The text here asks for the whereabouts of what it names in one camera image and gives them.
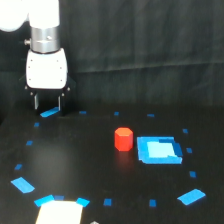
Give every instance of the blue tape marker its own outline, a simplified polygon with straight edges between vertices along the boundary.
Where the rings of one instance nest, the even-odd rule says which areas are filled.
[[[147,114],[147,117],[155,117],[155,114]]]
[[[187,148],[187,152],[188,153],[192,153],[192,149],[191,148]]]
[[[82,205],[83,207],[86,207],[89,204],[90,201],[83,199],[83,198],[78,198],[76,203],[79,205]]]
[[[111,206],[111,205],[112,205],[112,199],[106,198],[106,199],[104,200],[103,205],[104,205],[104,206]]]
[[[34,127],[39,127],[39,125],[40,125],[39,123],[35,123]]]
[[[200,190],[194,189],[194,190],[180,196],[177,199],[182,201],[183,204],[189,205],[205,196],[206,196],[205,193],[201,192]]]
[[[43,112],[42,114],[40,114],[42,117],[49,117],[53,114],[56,114],[57,112],[59,112],[59,107],[55,107],[51,110],[48,110],[46,112]]]
[[[149,201],[149,206],[150,206],[150,207],[156,207],[156,200],[151,199],[151,200]]]
[[[54,196],[54,200],[56,200],[56,201],[63,201],[64,198],[65,198],[65,196],[62,196],[62,195],[55,195]]]
[[[22,168],[22,164],[17,164],[15,170],[20,170]]]
[[[187,129],[183,129],[183,133],[188,134],[188,130]]]
[[[194,172],[194,171],[190,171],[190,177],[192,177],[192,178],[196,178],[196,172]]]
[[[40,207],[41,205],[43,205],[49,201],[54,201],[54,197],[52,195],[46,196],[44,198],[40,198],[40,199],[34,201],[34,203],[36,204],[37,207]]]
[[[79,111],[79,114],[86,114],[86,111]]]
[[[22,177],[12,180],[11,183],[17,187],[20,191],[22,191],[24,194],[25,193],[30,193],[32,192],[35,188],[29,184],[26,180],[24,180]]]
[[[27,141],[26,145],[32,145],[33,141]]]

